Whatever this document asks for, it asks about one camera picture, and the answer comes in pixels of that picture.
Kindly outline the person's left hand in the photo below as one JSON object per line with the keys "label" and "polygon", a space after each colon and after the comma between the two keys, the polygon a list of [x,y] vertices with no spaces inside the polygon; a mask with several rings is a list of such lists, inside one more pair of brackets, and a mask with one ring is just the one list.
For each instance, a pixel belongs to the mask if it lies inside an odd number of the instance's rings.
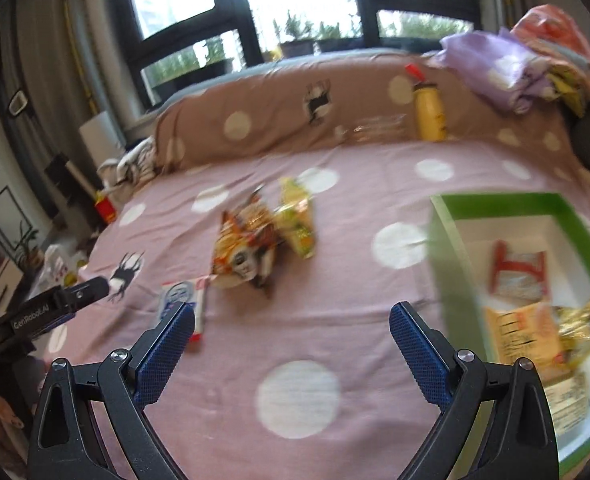
{"label": "person's left hand", "polygon": [[12,479],[27,478],[28,439],[24,423],[0,397],[0,466]]}

